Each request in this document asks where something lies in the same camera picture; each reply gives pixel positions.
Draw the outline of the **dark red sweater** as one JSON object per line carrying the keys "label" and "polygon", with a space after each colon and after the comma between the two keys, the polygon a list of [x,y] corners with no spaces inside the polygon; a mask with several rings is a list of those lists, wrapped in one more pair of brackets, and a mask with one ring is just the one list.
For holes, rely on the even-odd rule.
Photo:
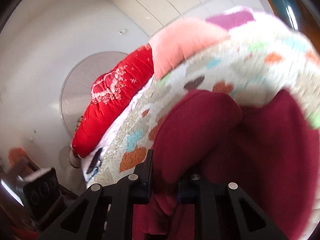
{"label": "dark red sweater", "polygon": [[133,239],[194,238],[194,208],[179,206],[176,197],[194,165],[212,183],[237,183],[289,239],[302,234],[317,188],[319,133],[289,92],[253,108],[193,90],[165,116],[152,148],[153,194],[134,208]]}

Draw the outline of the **pink waffle pillow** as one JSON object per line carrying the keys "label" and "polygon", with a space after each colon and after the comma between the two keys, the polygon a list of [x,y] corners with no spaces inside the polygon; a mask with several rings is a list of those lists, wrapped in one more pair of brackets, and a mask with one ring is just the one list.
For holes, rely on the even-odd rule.
{"label": "pink waffle pillow", "polygon": [[160,80],[184,60],[228,38],[228,31],[205,20],[176,20],[149,40],[155,78]]}

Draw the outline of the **red floral comforter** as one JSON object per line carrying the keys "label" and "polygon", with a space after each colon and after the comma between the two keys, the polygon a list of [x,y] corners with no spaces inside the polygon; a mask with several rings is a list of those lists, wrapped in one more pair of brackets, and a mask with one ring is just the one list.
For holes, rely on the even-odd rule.
{"label": "red floral comforter", "polygon": [[93,82],[90,104],[71,144],[75,156],[85,158],[96,148],[108,128],[153,74],[152,49],[146,44]]}

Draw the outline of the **round white headboard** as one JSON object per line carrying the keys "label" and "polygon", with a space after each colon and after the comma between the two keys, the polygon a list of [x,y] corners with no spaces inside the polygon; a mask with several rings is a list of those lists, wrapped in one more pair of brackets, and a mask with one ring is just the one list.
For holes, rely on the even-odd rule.
{"label": "round white headboard", "polygon": [[102,74],[109,72],[126,53],[103,51],[80,61],[67,75],[60,94],[60,112],[63,125],[70,137],[75,133],[78,120],[91,101],[91,85]]}

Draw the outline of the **patchwork quilted bedspread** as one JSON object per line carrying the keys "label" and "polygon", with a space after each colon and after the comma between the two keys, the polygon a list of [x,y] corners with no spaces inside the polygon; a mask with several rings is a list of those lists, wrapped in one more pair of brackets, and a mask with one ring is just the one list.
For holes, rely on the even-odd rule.
{"label": "patchwork quilted bedspread", "polygon": [[[153,151],[165,116],[193,90],[227,94],[239,106],[253,108],[266,106],[285,90],[319,133],[319,54],[305,35],[291,31],[277,18],[262,12],[253,17],[252,22],[226,30],[228,39],[197,52],[160,80],[153,74],[152,85],[97,162],[99,170],[88,186],[112,185],[132,174],[148,150]],[[318,224],[319,168],[311,213],[298,239],[308,239]]]}

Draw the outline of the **purple cloth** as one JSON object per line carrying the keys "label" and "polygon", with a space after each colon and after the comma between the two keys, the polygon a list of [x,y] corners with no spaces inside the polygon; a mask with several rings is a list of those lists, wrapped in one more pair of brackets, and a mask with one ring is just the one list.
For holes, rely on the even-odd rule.
{"label": "purple cloth", "polygon": [[206,19],[206,22],[218,25],[226,30],[242,26],[251,21],[254,21],[252,13],[245,10],[231,14],[215,15]]}

